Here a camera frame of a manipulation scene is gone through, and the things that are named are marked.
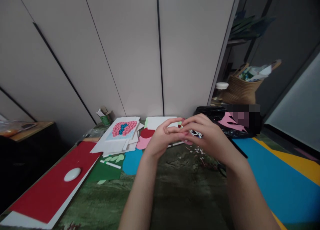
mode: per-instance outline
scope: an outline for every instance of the blue foam mat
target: blue foam mat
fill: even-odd
[[[320,186],[253,139],[234,139],[248,156],[261,192],[282,223],[320,222]]]

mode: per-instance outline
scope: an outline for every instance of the cabinet door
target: cabinet door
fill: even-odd
[[[165,115],[207,105],[233,3],[159,0]]]
[[[157,0],[87,0],[127,116],[162,116]]]
[[[101,105],[125,117],[86,0],[22,0],[96,122]]]
[[[74,144],[94,126],[21,0],[0,0],[0,86],[36,120]]]

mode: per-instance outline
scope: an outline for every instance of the red paper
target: red paper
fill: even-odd
[[[95,144],[81,142],[40,181],[23,194],[10,207],[10,210],[48,223],[99,158],[101,153],[90,153]],[[80,175],[70,182],[65,182],[64,176],[67,172],[77,167],[81,168]]]

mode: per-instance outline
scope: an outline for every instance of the pink paper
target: pink paper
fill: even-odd
[[[229,127],[238,131],[246,131],[246,129],[244,128],[244,126],[242,125],[235,125],[237,124],[237,122],[235,120],[232,119],[232,116],[229,112],[225,112],[224,113],[224,117],[221,119],[221,121],[218,121],[221,125],[224,125],[225,127]]]
[[[137,147],[136,148],[139,149],[139,150],[145,149],[150,140],[151,140],[151,137],[150,138],[139,137],[139,141],[137,143]]]

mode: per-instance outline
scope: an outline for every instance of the green paper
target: green paper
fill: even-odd
[[[105,163],[101,163],[100,160],[105,161],[106,159],[104,159],[104,157],[101,156],[97,160],[96,165],[94,166],[90,175],[88,176],[87,182],[98,182],[101,180],[113,180],[113,179],[120,178],[121,169],[109,166]],[[123,161],[119,161],[116,163],[116,165],[118,166],[122,166],[122,164],[123,164]]]
[[[147,126],[148,126],[148,118],[146,119],[146,122],[144,123],[144,128],[143,129],[147,128]]]

